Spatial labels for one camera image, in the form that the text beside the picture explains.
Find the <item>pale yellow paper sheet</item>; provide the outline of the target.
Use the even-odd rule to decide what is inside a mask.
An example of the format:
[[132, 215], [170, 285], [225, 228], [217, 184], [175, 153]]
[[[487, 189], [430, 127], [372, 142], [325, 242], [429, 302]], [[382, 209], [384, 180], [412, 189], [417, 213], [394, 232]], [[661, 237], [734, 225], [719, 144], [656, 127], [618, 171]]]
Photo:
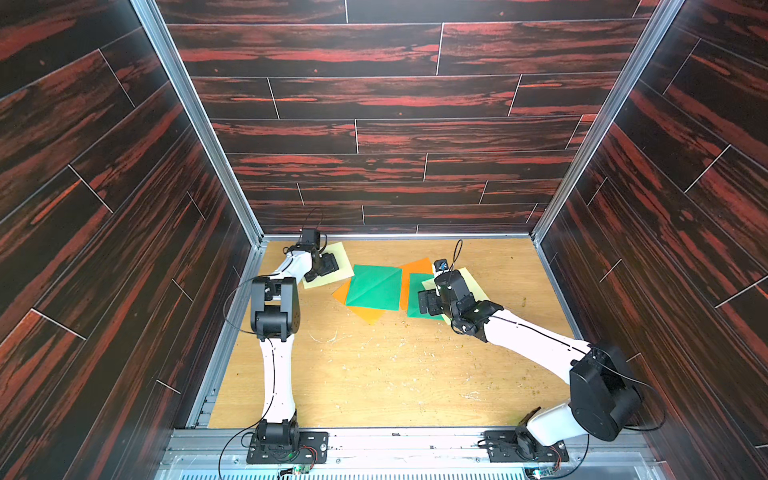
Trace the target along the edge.
[[324, 276], [318, 276], [313, 281], [303, 280], [303, 285], [307, 289], [328, 285], [337, 281], [346, 280], [354, 276], [354, 270], [349, 261], [348, 255], [342, 242], [331, 244], [325, 250], [326, 253], [334, 255], [338, 269]]

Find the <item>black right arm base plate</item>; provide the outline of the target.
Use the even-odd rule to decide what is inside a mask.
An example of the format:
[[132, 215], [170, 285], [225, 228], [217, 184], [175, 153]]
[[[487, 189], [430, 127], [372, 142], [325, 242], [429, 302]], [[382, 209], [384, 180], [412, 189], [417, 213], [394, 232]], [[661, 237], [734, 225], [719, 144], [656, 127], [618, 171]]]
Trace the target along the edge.
[[488, 453], [491, 463], [560, 464], [569, 460], [569, 453], [562, 442], [544, 446], [530, 434], [515, 430], [486, 430], [477, 446]]

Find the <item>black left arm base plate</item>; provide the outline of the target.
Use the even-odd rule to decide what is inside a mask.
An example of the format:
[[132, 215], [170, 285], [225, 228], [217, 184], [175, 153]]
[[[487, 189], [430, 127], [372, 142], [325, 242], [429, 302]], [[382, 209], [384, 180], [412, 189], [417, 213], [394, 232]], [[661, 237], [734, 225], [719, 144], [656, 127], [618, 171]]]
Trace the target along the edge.
[[325, 464], [329, 433], [299, 429], [293, 433], [255, 433], [250, 441], [246, 462], [249, 465]]

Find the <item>green paper sheet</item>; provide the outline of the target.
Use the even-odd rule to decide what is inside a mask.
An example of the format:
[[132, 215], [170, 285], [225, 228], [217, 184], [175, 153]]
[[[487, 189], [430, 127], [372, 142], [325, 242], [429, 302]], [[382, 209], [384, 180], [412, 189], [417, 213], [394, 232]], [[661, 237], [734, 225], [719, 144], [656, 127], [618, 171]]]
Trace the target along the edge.
[[419, 307], [418, 293], [425, 290], [423, 283], [427, 282], [430, 289], [434, 289], [434, 276], [432, 274], [411, 273], [409, 275], [409, 293], [408, 293], [408, 307], [407, 316], [409, 318], [420, 318], [440, 321], [443, 319], [442, 315], [431, 316], [428, 313], [422, 313]]
[[346, 305], [386, 311], [400, 306], [402, 269], [386, 266], [355, 265]]

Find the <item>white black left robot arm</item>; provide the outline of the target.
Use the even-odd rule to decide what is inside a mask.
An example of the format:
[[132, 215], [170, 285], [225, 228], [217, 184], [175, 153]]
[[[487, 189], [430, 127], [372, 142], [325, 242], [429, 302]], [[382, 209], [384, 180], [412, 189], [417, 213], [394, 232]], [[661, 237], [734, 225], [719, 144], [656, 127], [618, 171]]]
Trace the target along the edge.
[[337, 269], [325, 262], [320, 249], [293, 246], [274, 272], [250, 280], [251, 332], [259, 340], [264, 366], [264, 408], [252, 448], [265, 455], [287, 457], [300, 449], [292, 388], [292, 350], [301, 319], [298, 283]]

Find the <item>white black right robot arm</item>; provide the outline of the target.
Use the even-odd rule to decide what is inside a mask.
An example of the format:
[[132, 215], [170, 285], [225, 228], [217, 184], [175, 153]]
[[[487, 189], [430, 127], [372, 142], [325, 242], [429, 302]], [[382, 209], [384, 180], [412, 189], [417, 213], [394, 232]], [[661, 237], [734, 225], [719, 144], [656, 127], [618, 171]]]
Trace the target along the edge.
[[561, 440], [590, 435], [613, 441], [642, 405], [620, 349], [570, 339], [523, 320], [502, 305], [478, 300], [461, 272], [441, 259], [433, 289], [418, 293], [419, 309], [444, 315], [454, 332], [514, 351], [554, 373], [570, 388], [564, 403], [530, 412], [515, 430], [518, 454], [535, 459]]

